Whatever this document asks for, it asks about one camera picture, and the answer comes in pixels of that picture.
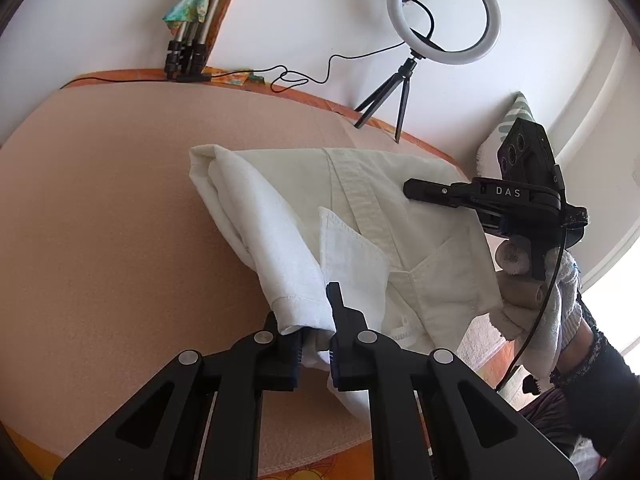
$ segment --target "gloved hand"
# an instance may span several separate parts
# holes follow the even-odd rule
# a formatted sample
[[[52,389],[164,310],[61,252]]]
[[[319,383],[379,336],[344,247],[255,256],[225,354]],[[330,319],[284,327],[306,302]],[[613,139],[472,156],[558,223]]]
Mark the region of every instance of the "gloved hand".
[[[558,248],[545,255],[546,283],[553,276],[557,259]],[[495,260],[503,269],[497,273],[497,278],[504,306],[492,312],[490,320],[505,339],[516,341],[517,352],[540,312],[547,285],[521,276],[529,270],[529,255],[513,240],[500,244]],[[520,363],[538,379],[549,377],[559,353],[571,342],[580,326],[582,309],[576,301],[579,287],[577,264],[565,251],[545,314],[520,358]]]

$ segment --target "wall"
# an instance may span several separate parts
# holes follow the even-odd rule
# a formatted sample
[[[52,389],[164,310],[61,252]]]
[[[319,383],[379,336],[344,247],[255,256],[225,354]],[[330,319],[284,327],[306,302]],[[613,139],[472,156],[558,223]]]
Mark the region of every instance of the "wall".
[[[590,225],[572,253],[584,285],[622,256],[640,226],[640,53],[633,49],[620,84],[591,135],[562,168],[567,200],[585,206]]]
[[[436,19],[433,39],[444,48],[473,44],[484,28],[479,0],[422,0]],[[484,59],[465,66],[421,61],[412,78],[405,130],[469,160],[522,90],[536,119],[551,126],[600,45],[611,10],[606,0],[498,0],[502,33]],[[406,6],[423,32],[428,19]],[[334,53],[353,56],[398,42],[385,0],[233,0],[210,64],[267,68],[284,63],[323,78]],[[334,60],[327,85],[304,91],[357,105],[406,59],[398,48],[372,58]],[[377,117],[396,122],[399,91]]]
[[[25,0],[0,37],[0,144],[81,73],[164,66],[176,1]]]

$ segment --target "white ring light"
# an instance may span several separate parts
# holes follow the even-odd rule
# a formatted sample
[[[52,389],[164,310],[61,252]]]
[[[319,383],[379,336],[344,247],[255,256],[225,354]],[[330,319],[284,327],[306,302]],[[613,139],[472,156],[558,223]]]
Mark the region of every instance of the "white ring light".
[[[386,0],[386,10],[398,36],[418,54],[448,65],[462,65],[480,59],[494,47],[500,35],[500,8],[496,0],[482,0],[486,11],[486,28],[482,38],[472,47],[456,52],[443,52],[421,41],[411,30],[402,13],[402,0]]]

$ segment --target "shirt sleeve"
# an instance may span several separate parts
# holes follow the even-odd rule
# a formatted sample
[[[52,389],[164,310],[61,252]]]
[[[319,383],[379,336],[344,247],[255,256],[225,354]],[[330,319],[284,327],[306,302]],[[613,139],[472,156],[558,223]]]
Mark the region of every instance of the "shirt sleeve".
[[[640,381],[598,330],[579,296],[578,303],[593,343],[577,367],[564,374],[555,370],[551,382],[564,393],[574,428],[591,439],[600,455],[609,456],[640,408]]]

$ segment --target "silver screw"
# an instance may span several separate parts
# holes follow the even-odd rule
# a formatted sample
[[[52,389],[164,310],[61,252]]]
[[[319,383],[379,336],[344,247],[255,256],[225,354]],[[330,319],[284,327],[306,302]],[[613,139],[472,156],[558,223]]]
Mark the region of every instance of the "silver screw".
[[[433,358],[436,359],[437,362],[443,365],[448,365],[453,362],[453,354],[449,352],[449,350],[444,348],[439,348],[433,353]]]
[[[254,341],[260,343],[261,345],[266,345],[273,341],[273,334],[268,330],[261,330],[256,335],[254,335]]]
[[[371,330],[363,330],[358,334],[358,341],[363,343],[375,343],[378,340],[378,336]]]
[[[198,360],[198,353],[193,350],[185,350],[178,356],[178,361],[183,365],[192,365]]]

